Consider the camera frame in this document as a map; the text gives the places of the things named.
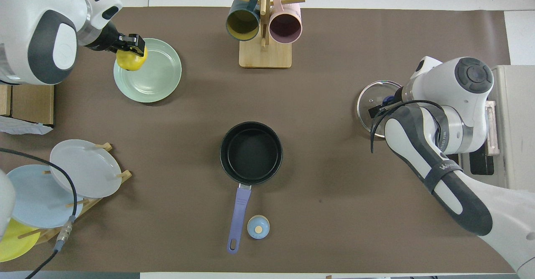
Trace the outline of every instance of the gray strap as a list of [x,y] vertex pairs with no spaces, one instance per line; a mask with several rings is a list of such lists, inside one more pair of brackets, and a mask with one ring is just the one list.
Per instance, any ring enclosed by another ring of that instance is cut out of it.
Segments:
[[453,160],[444,160],[441,163],[436,164],[431,168],[428,175],[424,179],[425,187],[428,189],[429,192],[432,193],[440,179],[448,172],[454,170],[463,169]]

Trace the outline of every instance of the blue mug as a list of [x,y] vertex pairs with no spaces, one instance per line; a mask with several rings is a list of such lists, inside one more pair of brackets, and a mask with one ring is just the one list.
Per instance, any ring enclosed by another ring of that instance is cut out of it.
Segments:
[[260,31],[260,7],[258,0],[248,3],[234,0],[227,16],[227,32],[238,41],[248,41]]

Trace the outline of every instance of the black cable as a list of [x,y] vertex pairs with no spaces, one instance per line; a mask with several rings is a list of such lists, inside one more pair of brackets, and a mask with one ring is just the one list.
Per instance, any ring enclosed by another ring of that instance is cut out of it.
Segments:
[[[35,157],[35,156],[32,156],[30,154],[26,154],[26,153],[23,153],[23,152],[9,150],[9,149],[3,148],[3,147],[0,147],[0,152],[13,154],[13,155],[19,155],[19,156],[22,156],[22,157],[33,159],[35,161],[39,161],[41,163],[44,163],[44,164],[46,164],[46,165],[48,165],[50,167],[54,167],[59,172],[61,172],[65,176],[65,178],[67,178],[67,181],[69,182],[69,185],[71,186],[71,189],[72,189],[74,206],[72,207],[72,216],[71,216],[72,220],[71,220],[71,218],[69,218],[69,222],[71,222],[71,221],[74,222],[74,219],[76,218],[76,207],[77,207],[76,203],[78,202],[78,197],[76,195],[76,188],[74,187],[74,183],[72,182],[71,177],[69,177],[69,175],[67,174],[67,172],[65,170],[63,170],[61,167],[55,165],[54,163],[46,161],[45,159],[41,159],[39,157]],[[33,276],[35,276],[36,273],[38,273],[47,263],[50,262],[50,260],[52,260],[54,258],[54,256],[56,256],[56,254],[59,252],[58,249],[61,249],[61,247],[63,246],[65,241],[62,241],[62,242],[63,243],[61,243],[61,246],[57,247],[58,244],[59,244],[59,241],[56,241],[56,247],[54,248],[54,250],[52,252],[52,255],[50,255],[50,257],[48,257],[47,260],[45,260],[40,266],[38,266],[31,274],[29,274],[28,277],[26,277],[26,279],[30,279]]]
[[54,167],[59,172],[61,172],[65,176],[65,178],[67,178],[67,181],[69,182],[69,185],[71,186],[73,200],[74,200],[74,202],[73,202],[74,206],[72,207],[72,215],[76,216],[76,206],[77,206],[76,203],[78,202],[78,198],[76,197],[76,188],[74,188],[74,183],[72,182],[71,177],[69,177],[69,175],[65,172],[65,170],[63,170],[61,167],[55,165],[54,163],[46,161],[45,159],[41,159],[39,157],[35,157],[35,156],[32,156],[30,154],[26,154],[26,153],[23,153],[23,152],[17,152],[17,151],[14,151],[14,150],[8,150],[7,148],[2,148],[2,147],[0,147],[0,152],[19,155],[19,156],[22,156],[22,157],[33,159],[35,161],[39,161],[41,163],[44,163],[44,164],[49,165],[51,167]]
[[[433,101],[430,101],[430,100],[409,100],[409,101],[406,101],[406,102],[400,102],[398,104],[395,104],[394,106],[390,107],[390,109],[388,109],[388,110],[379,111],[375,115],[375,117],[373,118],[373,120],[371,122],[371,130],[369,131],[369,149],[370,149],[370,151],[372,153],[373,153],[373,138],[375,136],[375,132],[377,131],[377,128],[379,127],[381,121],[386,116],[394,113],[399,107],[405,106],[407,104],[416,104],[418,102],[421,102],[423,104],[432,104],[432,105],[436,106],[437,108],[439,108],[442,112],[444,111],[442,106],[440,106],[436,102],[433,102]],[[377,119],[377,117],[380,117],[380,118],[379,118],[379,120],[377,121],[377,124],[376,124],[375,123],[375,119]]]
[[56,254],[58,253],[58,250],[54,250],[52,252],[52,255],[50,257],[47,258],[47,260],[45,260],[40,266],[38,266],[31,274],[28,275],[28,277],[26,277],[25,279],[30,279],[32,278],[33,276],[35,276],[36,273],[38,273],[38,271],[40,271],[47,263],[50,262],[50,260],[52,260],[52,258],[54,258],[54,256],[56,256]]

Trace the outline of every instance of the mug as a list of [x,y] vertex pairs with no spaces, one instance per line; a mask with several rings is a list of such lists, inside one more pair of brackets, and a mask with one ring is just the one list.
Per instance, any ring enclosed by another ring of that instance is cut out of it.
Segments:
[[283,5],[281,0],[273,0],[269,20],[269,34],[279,43],[294,43],[301,36],[301,7],[299,3]]
[[248,3],[234,0],[227,16],[227,32],[238,41],[248,41],[260,31],[260,7],[258,0]]

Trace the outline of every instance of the brown tabletop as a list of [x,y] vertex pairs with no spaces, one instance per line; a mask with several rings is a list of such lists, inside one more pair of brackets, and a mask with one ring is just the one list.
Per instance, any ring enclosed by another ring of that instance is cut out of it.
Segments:
[[[228,8],[125,8],[123,33],[162,39],[182,61],[178,88],[140,104],[113,80],[114,56],[81,48],[56,87],[56,126],[44,136],[0,134],[3,147],[48,158],[58,142],[110,142],[134,176],[75,224],[47,266],[63,271],[243,271],[325,273],[509,273],[508,264],[464,231],[384,141],[354,113],[373,81],[405,84],[423,56],[474,56],[509,64],[503,12],[304,9],[287,70],[242,69],[227,35]],[[237,183],[222,170],[224,134],[260,121],[278,134],[283,163],[252,188],[243,230],[225,250]],[[4,171],[32,161],[1,154]],[[35,268],[53,241],[0,264]]]

